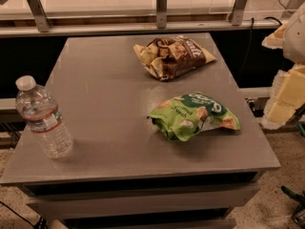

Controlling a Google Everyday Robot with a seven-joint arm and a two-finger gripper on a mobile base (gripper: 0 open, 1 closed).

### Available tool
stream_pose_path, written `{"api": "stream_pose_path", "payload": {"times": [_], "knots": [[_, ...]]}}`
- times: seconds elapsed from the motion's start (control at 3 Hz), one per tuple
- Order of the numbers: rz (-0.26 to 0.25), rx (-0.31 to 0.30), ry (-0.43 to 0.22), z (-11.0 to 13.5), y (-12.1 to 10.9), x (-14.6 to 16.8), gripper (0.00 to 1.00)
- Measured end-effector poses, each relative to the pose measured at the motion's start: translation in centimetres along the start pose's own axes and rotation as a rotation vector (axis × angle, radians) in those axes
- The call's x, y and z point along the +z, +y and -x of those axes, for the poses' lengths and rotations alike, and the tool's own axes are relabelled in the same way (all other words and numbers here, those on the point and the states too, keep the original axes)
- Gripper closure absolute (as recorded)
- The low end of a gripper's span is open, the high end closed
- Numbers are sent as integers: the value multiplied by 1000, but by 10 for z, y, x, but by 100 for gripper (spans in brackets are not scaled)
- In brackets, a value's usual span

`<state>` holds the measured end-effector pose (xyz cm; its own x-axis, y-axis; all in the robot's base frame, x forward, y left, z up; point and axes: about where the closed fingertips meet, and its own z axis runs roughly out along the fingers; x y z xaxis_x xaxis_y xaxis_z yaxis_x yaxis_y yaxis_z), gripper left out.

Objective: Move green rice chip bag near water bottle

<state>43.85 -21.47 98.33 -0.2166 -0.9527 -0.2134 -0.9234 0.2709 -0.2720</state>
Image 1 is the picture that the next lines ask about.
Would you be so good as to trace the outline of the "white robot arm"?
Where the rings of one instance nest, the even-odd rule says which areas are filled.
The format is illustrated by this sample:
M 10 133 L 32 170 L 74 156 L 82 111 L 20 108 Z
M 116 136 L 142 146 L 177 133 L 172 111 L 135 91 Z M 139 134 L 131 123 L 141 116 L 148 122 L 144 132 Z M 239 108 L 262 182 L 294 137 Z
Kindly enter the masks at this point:
M 287 72 L 279 70 L 274 77 L 261 123 L 276 130 L 289 122 L 305 104 L 305 3 L 262 41 L 268 49 L 281 49 L 283 56 L 294 63 Z

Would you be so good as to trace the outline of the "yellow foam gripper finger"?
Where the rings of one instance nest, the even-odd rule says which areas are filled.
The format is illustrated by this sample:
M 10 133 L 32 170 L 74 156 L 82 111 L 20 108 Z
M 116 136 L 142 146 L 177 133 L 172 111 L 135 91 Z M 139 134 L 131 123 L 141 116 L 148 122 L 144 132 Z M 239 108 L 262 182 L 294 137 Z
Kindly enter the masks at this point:
M 283 42 L 284 42 L 284 34 L 286 31 L 287 25 L 283 24 L 280 27 L 278 27 L 273 33 L 266 36 L 261 45 L 268 49 L 282 49 L 283 48 Z
M 294 64 L 274 77 L 270 98 L 264 108 L 261 124 L 269 130 L 285 125 L 305 104 L 305 65 Z

